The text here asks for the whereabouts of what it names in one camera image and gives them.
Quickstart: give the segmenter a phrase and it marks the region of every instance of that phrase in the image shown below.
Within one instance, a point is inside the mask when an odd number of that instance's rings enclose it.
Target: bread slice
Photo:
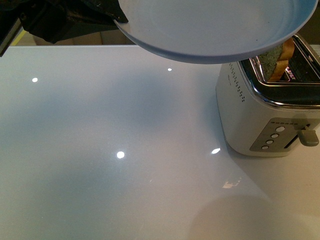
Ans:
[[[291,37],[283,44],[258,56],[262,73],[266,82],[277,82],[281,79],[295,51]]]

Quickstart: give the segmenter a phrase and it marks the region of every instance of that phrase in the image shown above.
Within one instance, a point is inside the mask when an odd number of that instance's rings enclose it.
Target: plate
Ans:
[[[293,36],[318,0],[119,0],[128,23],[116,22],[134,43],[165,58],[193,64],[235,62]]]

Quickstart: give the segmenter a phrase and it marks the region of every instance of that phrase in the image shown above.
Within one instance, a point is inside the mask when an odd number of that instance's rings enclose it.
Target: glossy white surface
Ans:
[[[119,0],[117,26],[146,50],[181,62],[221,64],[257,56],[292,37],[318,0]]]
[[[320,148],[228,148],[220,65],[55,46],[0,68],[1,240],[320,238]]]

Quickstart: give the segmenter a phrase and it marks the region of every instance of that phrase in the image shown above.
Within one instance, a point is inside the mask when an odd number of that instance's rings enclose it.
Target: toaster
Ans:
[[[258,56],[221,66],[215,88],[221,124],[241,154],[284,157],[298,144],[319,143],[320,58],[300,35],[293,41],[280,81],[265,80]]]

